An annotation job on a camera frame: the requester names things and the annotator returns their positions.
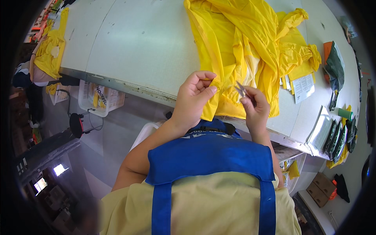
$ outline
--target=yellow raincoat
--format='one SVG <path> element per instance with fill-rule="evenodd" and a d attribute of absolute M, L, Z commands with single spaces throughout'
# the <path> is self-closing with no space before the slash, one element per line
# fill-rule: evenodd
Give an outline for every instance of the yellow raincoat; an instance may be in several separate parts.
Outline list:
<path fill-rule="evenodd" d="M 211 121 L 214 115 L 246 117 L 234 88 L 236 81 L 260 89 L 271 107 L 269 117 L 277 116 L 279 78 L 304 61 L 312 64 L 312 57 L 317 65 L 321 62 L 314 45 L 296 44 L 292 37 L 284 38 L 308 18 L 303 9 L 281 15 L 279 22 L 277 14 L 263 0 L 185 0 L 184 6 L 201 69 L 217 74 L 211 85 L 218 92 L 205 105 L 201 116 L 204 120 Z"/>
<path fill-rule="evenodd" d="M 68 11 L 69 8 L 65 8 L 61 12 L 59 29 L 51 30 L 53 22 L 49 20 L 43 33 L 43 35 L 47 34 L 48 37 L 42 42 L 34 60 L 34 64 L 38 68 L 55 79 L 61 77 L 59 75 L 59 69 L 65 47 L 64 34 L 68 20 Z M 54 94 L 56 92 L 56 87 L 57 84 L 50 85 L 46 88 L 46 91 L 49 91 L 50 94 Z"/>

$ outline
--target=apron strap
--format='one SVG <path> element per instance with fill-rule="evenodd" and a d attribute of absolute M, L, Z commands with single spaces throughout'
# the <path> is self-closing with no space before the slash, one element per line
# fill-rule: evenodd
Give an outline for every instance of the apron strap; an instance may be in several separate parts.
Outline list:
<path fill-rule="evenodd" d="M 276 193 L 273 183 L 260 180 L 259 234 L 276 234 Z"/>
<path fill-rule="evenodd" d="M 154 185 L 152 206 L 152 235 L 171 232 L 172 183 Z"/>
<path fill-rule="evenodd" d="M 152 235 L 171 233 L 172 183 L 154 185 L 152 206 Z M 276 233 L 276 195 L 271 181 L 260 181 L 259 234 Z"/>

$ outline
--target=black hair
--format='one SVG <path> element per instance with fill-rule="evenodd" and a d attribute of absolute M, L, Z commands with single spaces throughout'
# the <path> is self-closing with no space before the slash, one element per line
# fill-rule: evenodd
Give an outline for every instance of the black hair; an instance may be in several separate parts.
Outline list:
<path fill-rule="evenodd" d="M 30 80 L 30 73 L 24 74 L 23 72 L 18 72 L 13 76 L 12 85 L 14 87 L 27 88 L 31 84 L 33 84 L 33 82 Z"/>

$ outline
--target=left hand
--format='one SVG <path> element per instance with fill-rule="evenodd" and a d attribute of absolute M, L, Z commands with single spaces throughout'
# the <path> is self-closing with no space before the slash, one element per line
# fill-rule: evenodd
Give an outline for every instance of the left hand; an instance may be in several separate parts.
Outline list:
<path fill-rule="evenodd" d="M 215 86 L 209 86 L 216 76 L 210 71 L 195 71 L 188 76 L 179 88 L 170 119 L 175 127 L 186 132 L 200 122 L 204 105 L 217 92 Z"/>
<path fill-rule="evenodd" d="M 43 42 L 43 41 L 46 40 L 46 39 L 47 39 L 47 34 L 44 35 L 44 36 L 39 40 L 39 43 Z"/>

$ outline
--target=hand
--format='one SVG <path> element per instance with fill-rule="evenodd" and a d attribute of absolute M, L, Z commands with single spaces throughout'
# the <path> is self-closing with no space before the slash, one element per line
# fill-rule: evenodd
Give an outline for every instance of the hand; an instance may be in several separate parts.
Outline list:
<path fill-rule="evenodd" d="M 39 43 L 43 42 L 43 41 L 46 40 L 46 39 L 47 39 L 47 34 L 44 35 L 44 36 L 39 40 Z"/>
<path fill-rule="evenodd" d="M 245 86 L 247 95 L 253 97 L 256 101 L 256 107 L 253 106 L 251 100 L 247 97 L 241 98 L 240 102 L 246 110 L 246 124 L 251 134 L 252 139 L 258 135 L 266 133 L 266 122 L 268 120 L 270 105 L 268 104 L 265 95 L 256 88 Z"/>
<path fill-rule="evenodd" d="M 180 86 L 170 120 L 181 131 L 187 132 L 200 122 L 204 105 L 217 92 L 215 86 L 209 86 L 216 76 L 210 71 L 195 71 Z"/>

